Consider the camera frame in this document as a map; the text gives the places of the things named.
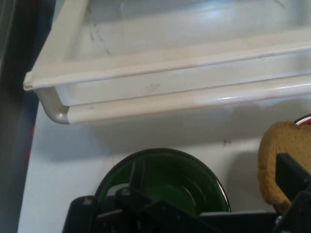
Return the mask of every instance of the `white surface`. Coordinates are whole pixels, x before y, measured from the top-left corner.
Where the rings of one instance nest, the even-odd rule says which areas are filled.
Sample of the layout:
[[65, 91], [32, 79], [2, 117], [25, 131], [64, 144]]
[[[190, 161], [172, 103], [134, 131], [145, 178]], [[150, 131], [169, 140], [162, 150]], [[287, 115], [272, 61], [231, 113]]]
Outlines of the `white surface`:
[[71, 106], [70, 124], [309, 94], [311, 75]]
[[39, 106], [19, 233], [61, 232], [70, 202], [92, 195], [125, 156], [147, 148], [185, 151], [208, 165], [233, 211], [272, 210], [257, 181], [257, 151], [274, 122], [309, 114], [311, 96], [65, 126]]
[[93, 0], [86, 7], [87, 2], [66, 1], [25, 88], [200, 67], [311, 47], [309, 1]]
[[[310, 72], [310, 1], [87, 1], [65, 2], [25, 79], [26, 88], [62, 85], [57, 90], [70, 106], [70, 124], [232, 103], [235, 95], [223, 87], [126, 99], [144, 90], [154, 95], [241, 83], [248, 95], [234, 96], [240, 102], [309, 92], [310, 79], [299, 92], [295, 76]], [[291, 75], [291, 82], [276, 79]], [[273, 93], [269, 82], [254, 90], [244, 85], [273, 78], [280, 84]]]

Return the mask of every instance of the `green bowl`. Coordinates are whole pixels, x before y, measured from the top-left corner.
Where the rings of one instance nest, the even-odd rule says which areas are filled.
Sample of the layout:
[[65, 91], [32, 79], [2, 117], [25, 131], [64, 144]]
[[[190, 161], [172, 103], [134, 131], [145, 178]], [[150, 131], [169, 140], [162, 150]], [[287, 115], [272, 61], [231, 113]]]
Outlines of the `green bowl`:
[[131, 154], [104, 177], [95, 196], [105, 201], [110, 188], [130, 183], [133, 164], [143, 163], [140, 190], [154, 200], [165, 200], [198, 216], [230, 211], [224, 188], [215, 174], [195, 157], [173, 149], [149, 149]]

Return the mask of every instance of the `black plastic part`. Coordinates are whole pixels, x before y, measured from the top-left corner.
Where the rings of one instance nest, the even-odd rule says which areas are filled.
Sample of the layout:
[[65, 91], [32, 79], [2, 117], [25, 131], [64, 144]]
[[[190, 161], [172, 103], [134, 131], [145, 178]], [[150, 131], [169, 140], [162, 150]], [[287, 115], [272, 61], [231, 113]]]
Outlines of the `black plastic part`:
[[179, 210], [166, 201], [153, 201], [133, 188], [123, 188], [116, 193], [116, 200], [136, 214], [141, 228], [146, 232], [179, 232], [179, 233], [221, 233], [186, 212]]
[[276, 183], [290, 201], [305, 190], [311, 182], [311, 175], [289, 154], [276, 156]]
[[300, 192], [291, 208], [273, 229], [272, 233], [310, 233], [311, 232], [311, 193]]
[[211, 213], [200, 216], [210, 226], [223, 233], [269, 233], [276, 225], [276, 213]]
[[67, 213], [63, 233], [90, 233], [97, 210], [98, 201], [95, 196], [73, 200]]
[[132, 167], [132, 173], [130, 177], [130, 186], [141, 190], [144, 185], [144, 174], [145, 174], [145, 161], [135, 160]]

